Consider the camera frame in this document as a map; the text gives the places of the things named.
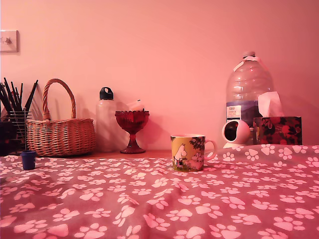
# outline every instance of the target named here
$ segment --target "blue pot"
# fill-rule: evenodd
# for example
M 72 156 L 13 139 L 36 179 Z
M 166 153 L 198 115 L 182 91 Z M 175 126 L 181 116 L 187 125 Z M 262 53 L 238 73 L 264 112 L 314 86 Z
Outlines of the blue pot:
M 23 151 L 21 154 L 22 157 L 22 164 L 24 170 L 32 170 L 35 169 L 35 151 Z

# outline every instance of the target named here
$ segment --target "red glass candle holder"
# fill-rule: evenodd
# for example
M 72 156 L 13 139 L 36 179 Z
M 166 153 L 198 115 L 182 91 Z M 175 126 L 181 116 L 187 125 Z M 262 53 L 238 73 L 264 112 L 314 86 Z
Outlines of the red glass candle holder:
M 148 111 L 116 111 L 115 117 L 119 126 L 130 134 L 128 146 L 121 150 L 121 153 L 135 154 L 144 153 L 145 150 L 138 146 L 136 142 L 136 133 L 140 131 L 149 120 Z

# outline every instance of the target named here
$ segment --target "moomin mug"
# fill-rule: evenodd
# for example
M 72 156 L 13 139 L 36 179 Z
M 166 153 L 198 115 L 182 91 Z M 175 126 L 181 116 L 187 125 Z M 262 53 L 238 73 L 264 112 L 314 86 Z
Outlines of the moomin mug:
M 217 153 L 217 146 L 213 140 L 205 140 L 202 134 L 172 135 L 171 153 L 173 168 L 177 171 L 201 171 L 205 159 L 212 159 Z M 205 144 L 211 142 L 214 152 L 210 157 L 205 157 Z

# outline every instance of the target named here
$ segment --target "white spherical speaker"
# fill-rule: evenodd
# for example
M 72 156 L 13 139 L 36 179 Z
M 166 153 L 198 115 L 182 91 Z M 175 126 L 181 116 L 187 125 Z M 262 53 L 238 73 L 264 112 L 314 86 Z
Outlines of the white spherical speaker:
M 227 142 L 224 148 L 241 146 L 249 139 L 250 129 L 244 121 L 234 119 L 224 125 L 222 135 L 224 140 Z

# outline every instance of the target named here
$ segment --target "light switch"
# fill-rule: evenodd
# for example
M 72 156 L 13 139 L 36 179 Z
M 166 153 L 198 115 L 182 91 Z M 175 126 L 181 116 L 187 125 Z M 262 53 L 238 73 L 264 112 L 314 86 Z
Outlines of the light switch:
M 18 31 L 0 31 L 1 52 L 18 52 L 17 32 Z

